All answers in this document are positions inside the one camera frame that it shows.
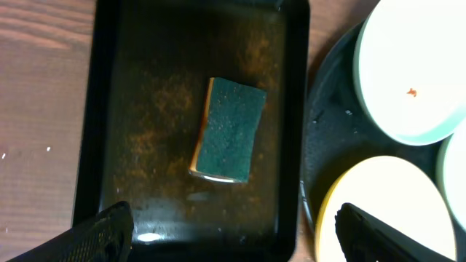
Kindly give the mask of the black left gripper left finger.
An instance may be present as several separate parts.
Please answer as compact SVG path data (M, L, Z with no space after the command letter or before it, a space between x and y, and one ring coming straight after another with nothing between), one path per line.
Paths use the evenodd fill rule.
M9 262L125 262L133 229L130 205L117 202Z

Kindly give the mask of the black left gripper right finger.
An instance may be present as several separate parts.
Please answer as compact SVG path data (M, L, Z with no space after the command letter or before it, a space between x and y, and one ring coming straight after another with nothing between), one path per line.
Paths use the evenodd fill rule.
M454 262L353 204L344 203L335 221L347 262Z

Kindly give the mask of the yellow plate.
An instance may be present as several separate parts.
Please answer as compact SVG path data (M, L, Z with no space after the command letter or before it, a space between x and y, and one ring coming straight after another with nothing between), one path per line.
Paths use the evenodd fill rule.
M344 261L335 217L347 202L419 244L456 260L454 227L434 183L404 159L375 156L340 175L326 193L315 223L317 261Z

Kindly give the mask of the green plate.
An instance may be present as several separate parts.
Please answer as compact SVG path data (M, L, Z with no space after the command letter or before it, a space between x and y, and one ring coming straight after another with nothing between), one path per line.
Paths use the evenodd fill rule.
M369 119L410 146L465 117L465 0L381 0L358 36L355 91Z
M448 209L465 230L465 120L446 138L438 152L436 182Z

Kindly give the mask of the black round tray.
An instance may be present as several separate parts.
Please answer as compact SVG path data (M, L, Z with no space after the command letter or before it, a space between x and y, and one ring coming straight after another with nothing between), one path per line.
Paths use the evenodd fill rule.
M353 59L362 27L363 23L352 28L331 49L306 103L301 190L314 232L321 204L332 184L351 167L375 156L394 156L414 164L439 191L435 177L438 152L449 136L424 146L399 143L385 135L360 104ZM457 258L453 261L463 261L465 230L450 211L449 215L457 246Z

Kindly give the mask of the black rectangular tray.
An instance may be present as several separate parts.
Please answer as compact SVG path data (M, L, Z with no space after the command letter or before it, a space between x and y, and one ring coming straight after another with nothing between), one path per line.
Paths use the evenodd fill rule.
M119 201L131 261L287 261L296 246L307 1L98 1L73 222ZM189 165L209 81L263 90L245 183Z

